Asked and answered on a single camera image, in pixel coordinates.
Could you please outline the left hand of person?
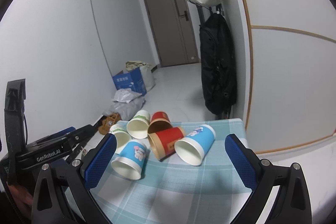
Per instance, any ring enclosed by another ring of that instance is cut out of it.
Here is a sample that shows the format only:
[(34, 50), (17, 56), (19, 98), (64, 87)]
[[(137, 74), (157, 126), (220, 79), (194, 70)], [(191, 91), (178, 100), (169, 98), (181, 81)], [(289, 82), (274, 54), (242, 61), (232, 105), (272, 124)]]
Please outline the left hand of person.
[(17, 206), (21, 209), (30, 209), (33, 205), (33, 196), (20, 185), (9, 185), (9, 190)]

